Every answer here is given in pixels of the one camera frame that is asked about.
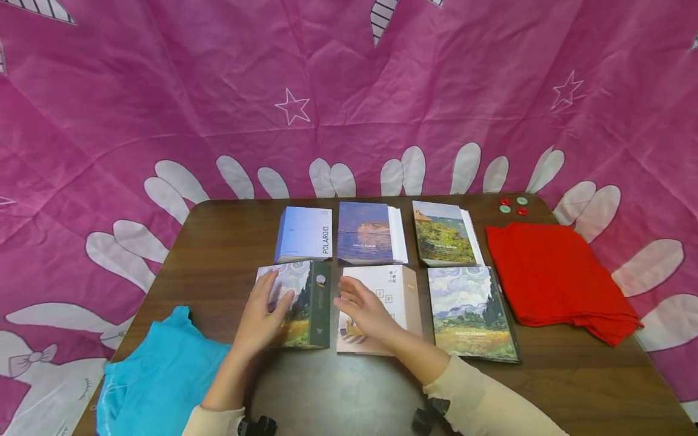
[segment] photo album box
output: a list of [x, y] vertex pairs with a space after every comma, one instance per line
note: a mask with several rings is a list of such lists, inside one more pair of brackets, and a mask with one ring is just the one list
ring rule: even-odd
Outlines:
[[263, 266], [257, 279], [269, 270], [279, 275], [269, 294], [269, 311], [288, 291], [293, 291], [293, 304], [288, 310], [275, 345], [294, 348], [329, 348], [329, 291], [332, 266], [326, 262], [310, 261]]
[[281, 215], [274, 263], [332, 258], [332, 210], [288, 206]]
[[[362, 281], [402, 328], [423, 337], [417, 274], [414, 271], [403, 265], [352, 266], [345, 268], [343, 275]], [[386, 349], [367, 338], [344, 312], [339, 313], [337, 352], [391, 356]]]
[[354, 265], [408, 263], [400, 209], [340, 202], [337, 257]]
[[491, 267], [427, 272], [437, 347], [457, 356], [521, 363], [512, 321]]
[[429, 266], [484, 265], [468, 211], [412, 201], [419, 258]]

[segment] landscape painting cover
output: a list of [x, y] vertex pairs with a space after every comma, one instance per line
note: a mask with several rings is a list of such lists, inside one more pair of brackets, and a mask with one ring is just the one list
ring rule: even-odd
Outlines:
[[503, 297], [489, 266], [427, 271], [437, 347], [457, 356], [521, 362]]
[[392, 262], [388, 206], [380, 203], [341, 202], [337, 257]]
[[479, 264], [479, 248], [473, 247], [468, 228], [463, 221], [463, 211], [455, 204], [413, 201], [417, 246], [420, 257], [429, 260]]
[[268, 271], [279, 272], [269, 294], [272, 312], [281, 297], [293, 291], [293, 304], [286, 314], [275, 345], [296, 348], [329, 348], [329, 289], [331, 267], [318, 261], [263, 266], [257, 279]]

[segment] sleeve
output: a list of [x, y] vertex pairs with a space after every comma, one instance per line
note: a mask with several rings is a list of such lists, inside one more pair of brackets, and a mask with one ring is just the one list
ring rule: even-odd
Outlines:
[[214, 412], [194, 407], [182, 436], [237, 436], [237, 426], [245, 416], [245, 408]]
[[557, 424], [536, 406], [457, 356], [424, 387], [429, 398], [449, 400], [446, 420], [468, 436], [561, 436]]

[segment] red cloth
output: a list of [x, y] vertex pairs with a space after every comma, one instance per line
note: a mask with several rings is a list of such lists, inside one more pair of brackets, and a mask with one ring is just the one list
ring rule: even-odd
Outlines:
[[642, 327], [611, 274], [572, 228], [515, 223], [485, 232], [504, 293], [523, 325], [584, 326], [612, 346]]

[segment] hand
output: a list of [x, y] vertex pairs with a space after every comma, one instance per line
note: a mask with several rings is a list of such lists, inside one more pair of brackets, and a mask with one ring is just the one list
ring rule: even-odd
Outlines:
[[240, 325], [237, 327], [232, 354], [252, 359], [273, 341], [279, 331], [283, 317], [293, 303], [293, 291], [286, 292], [276, 305], [276, 310], [269, 313], [269, 294], [278, 274], [278, 271], [269, 271], [260, 277], [252, 288]]
[[360, 280], [341, 277], [339, 295], [341, 298], [335, 298], [334, 305], [349, 315], [369, 338], [389, 347], [395, 337], [404, 332], [376, 294]]

